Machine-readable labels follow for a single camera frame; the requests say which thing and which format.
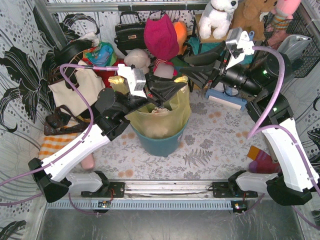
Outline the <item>yellow trash bag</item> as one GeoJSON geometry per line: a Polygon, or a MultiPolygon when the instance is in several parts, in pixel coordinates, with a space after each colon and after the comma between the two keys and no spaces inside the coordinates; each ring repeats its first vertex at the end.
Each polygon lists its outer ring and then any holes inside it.
{"type": "Polygon", "coordinates": [[[140,134],[151,139],[165,139],[177,134],[191,115],[188,86],[182,87],[163,107],[147,104],[126,118],[140,134]]]}

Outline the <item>teal trash bin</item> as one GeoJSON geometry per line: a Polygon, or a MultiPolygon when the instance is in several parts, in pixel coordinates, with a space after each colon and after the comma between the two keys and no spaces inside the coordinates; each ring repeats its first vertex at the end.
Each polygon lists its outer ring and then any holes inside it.
{"type": "Polygon", "coordinates": [[[137,134],[137,137],[146,152],[152,156],[157,157],[168,157],[175,150],[178,149],[178,146],[181,142],[184,130],[188,124],[188,121],[181,121],[171,119],[169,117],[169,137],[161,139],[153,139],[146,137],[143,130],[143,120],[131,121],[130,124],[137,134]]]}

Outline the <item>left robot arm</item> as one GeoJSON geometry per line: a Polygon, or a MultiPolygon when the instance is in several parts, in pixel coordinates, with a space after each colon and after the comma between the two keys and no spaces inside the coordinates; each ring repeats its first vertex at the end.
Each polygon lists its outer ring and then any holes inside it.
{"type": "Polygon", "coordinates": [[[97,96],[95,108],[98,115],[82,134],[53,155],[42,160],[33,158],[28,166],[32,177],[48,203],[54,203],[67,194],[79,193],[85,198],[107,198],[113,193],[105,174],[71,173],[71,170],[89,154],[116,139],[130,124],[126,115],[153,103],[163,104],[187,85],[186,80],[149,77],[143,93],[123,94],[112,88],[104,88],[97,96]]]}

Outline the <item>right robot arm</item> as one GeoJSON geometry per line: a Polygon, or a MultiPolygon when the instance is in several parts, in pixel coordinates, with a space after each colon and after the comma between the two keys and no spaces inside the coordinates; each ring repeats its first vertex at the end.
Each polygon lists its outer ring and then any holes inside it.
{"type": "Polygon", "coordinates": [[[223,83],[253,97],[246,109],[254,121],[249,137],[263,133],[280,165],[280,172],[252,173],[241,170],[228,179],[228,192],[269,195],[282,206],[304,205],[320,190],[320,176],[311,165],[298,137],[295,119],[287,99],[280,93],[292,76],[287,55],[267,46],[227,47],[221,43],[197,55],[187,56],[181,72],[196,85],[223,83]]]}

